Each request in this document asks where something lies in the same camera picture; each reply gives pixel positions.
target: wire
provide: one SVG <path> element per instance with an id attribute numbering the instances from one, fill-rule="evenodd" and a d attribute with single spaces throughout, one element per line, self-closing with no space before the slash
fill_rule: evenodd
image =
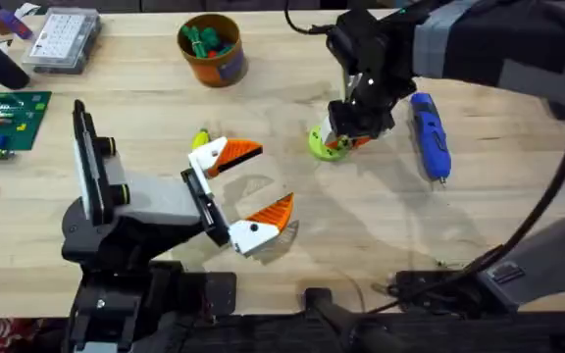
<path id="1" fill-rule="evenodd" d="M 289 1 L 290 0 L 284 0 L 284 19 L 286 20 L 286 23 L 291 27 L 291 29 L 300 34 L 306 35 L 326 34 L 331 29 L 333 29 L 334 25 L 311 25 L 310 29 L 298 27 L 291 21 L 291 17 L 289 16 Z"/>
<path id="2" fill-rule="evenodd" d="M 193 332 L 193 328 L 195 328 L 196 321 L 197 321 L 197 317 L 193 317 L 193 321 L 191 322 L 191 325 L 187 327 L 186 331 L 184 332 L 184 336 L 182 337 L 182 341 L 180 342 L 180 348 L 178 348 L 178 353 L 182 352 L 184 345 L 191 338 L 191 333 Z"/>
<path id="3" fill-rule="evenodd" d="M 241 327 L 244 327 L 246 325 L 262 325 L 262 324 L 266 324 L 266 323 L 274 323 L 274 322 L 278 322 L 278 321 L 291 320 L 291 319 L 299 318 L 299 317 L 303 316 L 304 314 L 305 314 L 304 311 L 301 311 L 301 312 L 297 312 L 297 313 L 294 313 L 294 314 L 283 315 L 283 316 L 274 316 L 273 318 L 257 320 L 257 321 L 253 321 L 253 322 L 250 322 L 250 323 L 238 323 L 238 324 L 231 324 L 231 325 L 214 325 L 214 326 L 209 326 L 209 327 L 194 327 L 194 328 L 195 329 L 241 328 Z M 182 325 L 182 324 L 177 324 L 177 325 L 180 326 L 181 328 L 189 328 L 189 326 L 187 326 L 187 325 Z"/>
<path id="4" fill-rule="evenodd" d="M 562 10 L 554 5 L 544 5 L 544 6 L 546 6 L 546 9 L 551 15 L 553 15 L 557 20 L 559 20 L 565 25 L 565 10 Z M 544 211 L 546 211 L 552 200 L 555 198 L 555 196 L 563 186 L 564 182 L 565 182 L 565 152 L 561 159 L 561 162 L 559 163 L 559 166 L 557 167 L 557 171 L 555 172 L 555 175 L 550 181 L 550 184 L 548 185 L 548 188 L 544 192 L 543 196 L 536 204 L 534 209 L 531 211 L 529 216 L 520 224 L 520 226 L 516 229 L 516 231 L 509 238 L 509 240 L 507 240 L 507 242 L 497 246 L 496 248 L 491 249 L 486 254 L 484 254 L 484 256 L 473 261 L 461 272 L 451 277 L 448 277 L 443 281 L 428 284 L 417 290 L 409 292 L 403 295 L 402 297 L 399 297 L 398 299 L 394 300 L 391 303 L 370 310 L 368 314 L 377 314 L 379 312 L 393 308 L 405 300 L 410 300 L 425 292 L 443 287 L 448 284 L 452 284 L 460 279 L 463 279 L 465 277 L 468 277 L 476 273 L 480 273 L 488 269 L 494 263 L 496 263 L 497 261 L 505 257 L 507 254 L 509 254 L 509 252 L 511 252 L 511 250 L 513 250 L 516 247 L 516 245 L 522 239 L 524 239 L 524 237 L 527 235 L 529 230 L 531 230 L 533 225 L 539 220 L 539 218 L 544 213 Z"/>

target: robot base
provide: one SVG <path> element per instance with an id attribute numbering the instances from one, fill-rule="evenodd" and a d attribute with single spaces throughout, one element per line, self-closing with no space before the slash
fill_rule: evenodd
<path id="1" fill-rule="evenodd" d="M 407 290 L 446 280 L 456 271 L 401 271 L 387 287 L 387 294 L 398 298 L 406 295 Z M 498 298 L 477 281 L 476 277 L 466 277 L 415 296 L 400 303 L 399 309 L 404 313 L 431 313 L 435 315 L 458 315 L 466 319 L 496 317 L 509 313 Z"/>

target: wooden table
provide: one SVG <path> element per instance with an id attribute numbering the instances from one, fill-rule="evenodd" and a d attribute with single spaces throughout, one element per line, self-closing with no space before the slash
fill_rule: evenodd
<path id="1" fill-rule="evenodd" d="M 336 12 L 293 13 L 299 25 L 332 23 Z M 454 81 L 418 79 L 433 94 L 452 152 L 446 188 L 420 168 L 406 104 L 396 127 L 337 164 L 307 150 L 307 131 L 340 96 L 340 68 L 323 36 L 299 35 L 283 14 L 229 14 L 249 61 L 238 84 L 199 84 L 176 45 L 192 14 L 104 15 L 105 28 L 81 76 L 33 76 L 50 90 L 34 149 L 0 163 L 0 317 L 68 314 L 80 271 L 61 258 L 60 224 L 79 196 L 71 111 L 84 101 L 101 134 L 114 136 L 125 166 L 160 177 L 187 168 L 193 134 L 264 144 L 264 154 L 211 184 L 235 220 L 293 191 L 281 241 L 244 259 L 205 234 L 163 255 L 191 271 L 238 275 L 238 313 L 289 313 L 307 286 L 363 311 L 386 298 L 371 289 L 395 272 L 464 264 L 506 239 L 541 196 L 565 147 L 565 124 L 536 98 Z M 38 28 L 41 18 L 29 20 Z M 16 40 L 11 56 L 22 55 Z M 565 216 L 565 188 L 539 227 Z M 565 310 L 565 294 L 527 309 Z"/>

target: black mount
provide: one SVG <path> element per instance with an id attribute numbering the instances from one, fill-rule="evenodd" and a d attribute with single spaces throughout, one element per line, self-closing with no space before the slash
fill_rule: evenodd
<path id="1" fill-rule="evenodd" d="M 389 333 L 378 321 L 336 305 L 328 288 L 307 288 L 304 291 L 304 307 L 307 315 L 318 315 L 333 329 L 344 352 L 428 352 Z"/>
<path id="2" fill-rule="evenodd" d="M 97 137 L 92 117 L 79 100 L 74 131 L 88 215 L 80 197 L 62 221 L 63 258 L 82 269 L 63 352 L 81 351 L 87 342 L 116 343 L 119 352 L 129 352 L 170 312 L 196 318 L 231 314 L 235 274 L 186 273 L 180 262 L 152 261 L 202 231 L 219 246 L 229 240 L 220 211 L 202 192 L 194 171 L 181 175 L 196 202 L 200 222 L 154 225 L 120 216 L 116 211 L 129 202 L 129 187 L 111 185 L 104 166 L 105 159 L 117 154 L 115 140 Z"/>
<path id="3" fill-rule="evenodd" d="M 387 294 L 394 298 L 406 297 L 411 290 L 445 281 L 456 271 L 401 271 L 396 273 Z M 464 319 L 481 319 L 508 314 L 509 309 L 498 300 L 476 276 L 465 277 L 450 285 L 430 290 L 411 299 L 403 300 L 399 308 L 404 313 L 456 315 Z"/>
<path id="4" fill-rule="evenodd" d="M 186 273 L 180 262 L 150 262 L 202 230 L 120 217 L 95 227 L 76 200 L 63 219 L 63 257 L 83 272 L 67 328 L 65 352 L 86 342 L 114 342 L 119 352 L 153 333 L 169 312 L 211 317 L 234 311 L 236 275 Z"/>

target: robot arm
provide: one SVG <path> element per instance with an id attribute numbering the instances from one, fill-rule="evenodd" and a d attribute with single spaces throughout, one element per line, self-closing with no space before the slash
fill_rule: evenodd
<path id="1" fill-rule="evenodd" d="M 345 100 L 330 103 L 329 117 L 321 125 L 322 142 L 332 147 L 335 141 L 340 147 L 341 140 L 377 138 L 393 127 L 390 110 L 416 90 L 415 76 L 499 87 L 565 105 L 565 23 L 551 16 L 551 7 L 565 13 L 565 2 L 543 6 L 519 0 L 423 0 L 380 20 L 364 10 L 341 15 L 329 32 L 327 46 L 345 72 L 356 78 Z M 564 177 L 556 175 L 551 185 L 558 189 Z M 548 191 L 555 187 L 549 187 L 542 197 L 548 200 L 541 204 L 550 202 L 556 191 L 552 196 Z M 540 215 L 543 210 L 545 206 L 538 210 Z M 530 218 L 538 212 L 534 210 Z M 515 311 L 523 304 L 565 291 L 565 219 L 516 245 L 528 229 L 517 231 L 520 235 L 512 238 L 518 240 L 505 247 L 504 253 L 490 256 L 493 260 L 486 260 L 488 266 L 477 267 L 480 272 L 471 271 L 477 273 L 474 280 L 461 277 L 461 282 L 452 281 L 453 285 L 441 288 L 445 296 L 476 288 L 481 298 L 487 298 L 462 300 L 460 303 L 468 304 L 449 311 L 463 313 L 470 305 L 477 309 L 467 316 L 493 312 L 484 301 Z M 431 276 L 437 280 L 437 274 Z M 407 297 L 406 304 L 417 305 L 412 298 Z"/>
<path id="2" fill-rule="evenodd" d="M 392 128 L 390 110 L 416 90 L 415 76 L 565 105 L 565 27 L 535 1 L 429 0 L 380 20 L 355 9 L 339 16 L 327 46 L 348 75 L 358 76 L 344 101 L 329 104 L 327 145 Z"/>

